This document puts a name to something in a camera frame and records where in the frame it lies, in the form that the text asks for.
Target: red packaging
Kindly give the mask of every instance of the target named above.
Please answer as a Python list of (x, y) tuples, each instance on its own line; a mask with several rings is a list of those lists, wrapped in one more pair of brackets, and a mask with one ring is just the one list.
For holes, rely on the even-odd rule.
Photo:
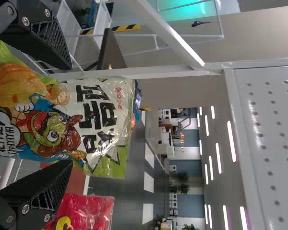
[(45, 230), (110, 230), (114, 197), (65, 194)]

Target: fluorescent light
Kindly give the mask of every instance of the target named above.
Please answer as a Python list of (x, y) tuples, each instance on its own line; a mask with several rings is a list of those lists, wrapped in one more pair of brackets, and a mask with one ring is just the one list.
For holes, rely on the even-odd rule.
[(208, 224), (207, 205), (205, 205), (205, 219), (206, 219), (206, 224)]
[(197, 126), (200, 127), (200, 115), (197, 113)]
[(200, 154), (201, 154), (201, 156), (203, 155), (203, 151), (202, 151), (202, 140), (200, 140)]
[(208, 118), (207, 115), (205, 115), (205, 124), (206, 124), (206, 135), (209, 136), (209, 127), (208, 127)]
[(230, 150), (231, 150), (232, 161), (236, 162), (236, 160), (237, 160), (236, 150), (235, 150), (234, 137), (232, 135), (232, 129), (231, 129), (230, 121), (227, 121), (227, 129), (228, 129), (228, 136), (229, 136), (229, 142), (230, 142)]
[(214, 106), (211, 107), (211, 116), (212, 116), (212, 119), (214, 120), (216, 115), (215, 115), (215, 108)]
[(210, 205), (208, 205), (208, 211), (209, 211), (209, 224), (210, 224), (210, 228), (212, 229), (212, 217), (211, 217), (211, 207), (210, 207)]
[(217, 167), (219, 169), (219, 174), (221, 174), (222, 166), (221, 166), (221, 159), (220, 159), (219, 143), (216, 143), (216, 159), (217, 159)]
[(205, 164), (205, 175), (206, 175), (206, 184), (209, 184), (207, 164)]
[(223, 205), (223, 214), (224, 214), (225, 230), (228, 230), (227, 210), (225, 205)]
[(242, 221), (242, 229), (248, 230), (248, 225), (246, 223), (246, 216), (245, 216), (245, 210), (244, 207), (240, 207), (240, 215), (241, 215), (241, 221)]
[(212, 168), (212, 157), (209, 156), (209, 165), (210, 165), (210, 177), (211, 180), (213, 181), (213, 168)]

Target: chip bag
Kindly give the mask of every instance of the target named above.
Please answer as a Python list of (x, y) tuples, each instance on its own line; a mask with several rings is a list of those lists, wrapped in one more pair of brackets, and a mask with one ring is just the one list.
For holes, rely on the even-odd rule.
[(88, 175), (124, 178), (134, 82), (57, 81), (0, 41), (0, 156), (74, 159)]
[(65, 194), (54, 219), (43, 230), (110, 230), (114, 197)]

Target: teal light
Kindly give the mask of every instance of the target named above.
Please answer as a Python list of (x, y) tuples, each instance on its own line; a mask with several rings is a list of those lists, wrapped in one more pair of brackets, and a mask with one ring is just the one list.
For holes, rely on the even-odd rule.
[[(201, 0), (159, 0), (160, 10), (182, 6)], [(203, 2), (195, 5), (176, 8), (169, 11), (160, 12), (160, 15), (167, 22), (204, 18), (216, 15), (213, 1)]]

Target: tiled floor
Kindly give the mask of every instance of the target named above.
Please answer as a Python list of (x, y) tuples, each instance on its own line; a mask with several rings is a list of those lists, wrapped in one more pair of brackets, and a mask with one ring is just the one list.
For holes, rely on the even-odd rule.
[[(145, 159), (145, 143), (145, 127), (141, 121), (137, 121), (132, 133), (125, 179), (90, 178), (88, 195), (115, 197), (112, 230), (153, 229), (157, 215), (168, 215), (168, 174), (159, 161), (148, 162)], [(148, 185), (149, 191), (144, 190), (145, 173), (154, 182), (153, 186)], [(146, 211), (148, 209), (153, 209), (153, 215)]]

